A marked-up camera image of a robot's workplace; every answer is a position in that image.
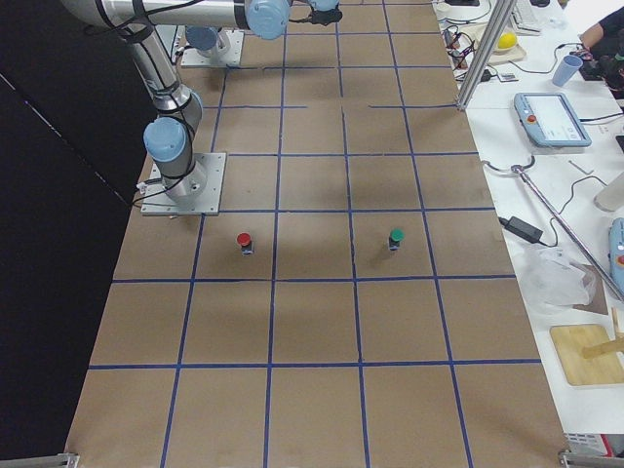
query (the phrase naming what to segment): red bottle cap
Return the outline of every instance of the red bottle cap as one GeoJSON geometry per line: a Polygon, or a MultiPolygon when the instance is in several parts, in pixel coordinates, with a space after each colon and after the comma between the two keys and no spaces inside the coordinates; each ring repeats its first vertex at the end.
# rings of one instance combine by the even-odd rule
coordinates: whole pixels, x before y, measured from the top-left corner
{"type": "Polygon", "coordinates": [[[236,242],[239,246],[246,247],[252,242],[252,236],[247,232],[243,232],[238,235],[236,242]]]}

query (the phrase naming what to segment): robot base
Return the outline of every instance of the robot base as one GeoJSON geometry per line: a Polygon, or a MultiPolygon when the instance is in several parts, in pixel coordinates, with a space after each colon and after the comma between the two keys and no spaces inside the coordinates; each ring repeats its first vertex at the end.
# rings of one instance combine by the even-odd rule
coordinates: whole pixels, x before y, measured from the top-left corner
{"type": "Polygon", "coordinates": [[[198,54],[197,50],[189,49],[184,52],[181,65],[183,68],[225,68],[238,67],[241,64],[241,54],[243,53],[243,31],[225,31],[230,41],[230,48],[225,54],[213,54],[211,57],[204,57],[198,54]]]}
{"type": "MultiPolygon", "coordinates": [[[[204,190],[186,203],[173,200],[167,193],[150,196],[161,192],[161,184],[148,185],[140,212],[142,215],[174,216],[174,215],[218,215],[221,201],[221,188],[225,174],[225,153],[195,153],[196,164],[201,164],[206,170],[206,186],[204,190]]],[[[153,166],[150,178],[160,178],[160,171],[153,166]]]]}

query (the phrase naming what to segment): bottle with green cap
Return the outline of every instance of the bottle with green cap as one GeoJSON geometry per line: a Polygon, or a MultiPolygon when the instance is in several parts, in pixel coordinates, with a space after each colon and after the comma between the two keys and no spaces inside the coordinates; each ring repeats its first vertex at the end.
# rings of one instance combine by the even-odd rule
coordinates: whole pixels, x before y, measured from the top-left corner
{"type": "Polygon", "coordinates": [[[401,246],[401,241],[406,237],[403,230],[395,228],[390,231],[390,237],[388,237],[388,249],[391,251],[397,251],[401,246]]]}

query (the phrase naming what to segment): white table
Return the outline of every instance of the white table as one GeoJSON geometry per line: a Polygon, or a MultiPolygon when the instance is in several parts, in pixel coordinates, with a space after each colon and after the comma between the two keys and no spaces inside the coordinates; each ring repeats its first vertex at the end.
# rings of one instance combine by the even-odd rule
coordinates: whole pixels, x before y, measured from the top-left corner
{"type": "MultiPolygon", "coordinates": [[[[482,0],[480,7],[452,7],[449,16],[457,20],[474,18],[487,8],[488,0],[482,0]]],[[[546,8],[533,10],[542,23],[542,34],[519,36],[519,44],[526,50],[526,57],[518,65],[528,70],[548,70],[554,62],[553,50],[563,43],[578,42],[578,36],[556,0],[551,0],[546,8]]],[[[558,57],[561,59],[571,50],[572,47],[560,49],[558,57]]],[[[603,82],[586,82],[577,73],[563,88],[558,88],[550,81],[553,73],[525,73],[508,63],[499,64],[496,69],[498,72],[512,72],[520,80],[500,83],[492,78],[477,87],[468,105],[468,120],[482,160],[491,161],[496,167],[510,168],[514,164],[525,164],[531,152],[536,151],[537,163],[528,174],[556,208],[560,208],[569,197],[571,184],[585,176],[569,161],[587,172],[594,171],[593,175],[606,182],[611,182],[624,172],[624,154],[614,138],[615,135],[624,134],[624,118],[586,126],[593,141],[588,148],[568,152],[550,151],[552,154],[547,154],[549,151],[537,150],[530,144],[513,107],[516,93],[563,92],[579,118],[619,112],[619,106],[603,82]]],[[[546,243],[554,241],[548,224],[550,214],[527,186],[517,177],[501,177],[487,169],[486,177],[498,215],[519,217],[542,229],[546,243]]],[[[608,228],[616,217],[624,216],[624,210],[608,214],[596,208],[593,198],[601,189],[602,186],[595,180],[578,184],[574,201],[565,209],[564,218],[608,271],[608,228]]],[[[561,228],[558,231],[560,247],[576,260],[587,263],[561,228]]],[[[527,243],[506,231],[505,239],[522,284],[523,272],[527,268],[523,256],[527,243]]],[[[609,291],[605,294],[609,306],[617,305],[609,291]]],[[[620,304],[620,310],[622,323],[624,304],[620,304]]],[[[557,325],[599,324],[613,337],[610,317],[546,304],[527,303],[526,311],[564,431],[624,434],[624,385],[569,385],[549,334],[549,329],[557,325]]]]}

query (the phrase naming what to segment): yellow lemon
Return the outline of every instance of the yellow lemon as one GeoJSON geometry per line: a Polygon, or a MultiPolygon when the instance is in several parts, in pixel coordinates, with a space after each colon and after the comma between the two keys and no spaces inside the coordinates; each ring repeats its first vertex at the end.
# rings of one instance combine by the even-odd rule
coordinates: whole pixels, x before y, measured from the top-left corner
{"type": "Polygon", "coordinates": [[[518,44],[518,37],[513,32],[506,32],[500,39],[498,39],[498,45],[496,46],[500,50],[507,50],[518,44]]]}

